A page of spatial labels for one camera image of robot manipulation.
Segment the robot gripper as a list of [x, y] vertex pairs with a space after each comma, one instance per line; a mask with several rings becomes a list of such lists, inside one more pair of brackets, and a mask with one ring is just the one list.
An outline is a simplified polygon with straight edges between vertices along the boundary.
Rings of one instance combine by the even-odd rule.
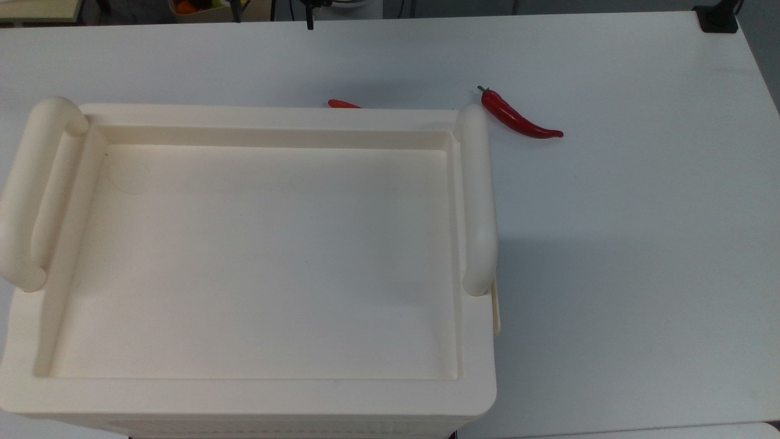
[[305, 8], [307, 9], [307, 30], [314, 29], [314, 9], [321, 7], [329, 7], [332, 5], [331, 0], [302, 0]]

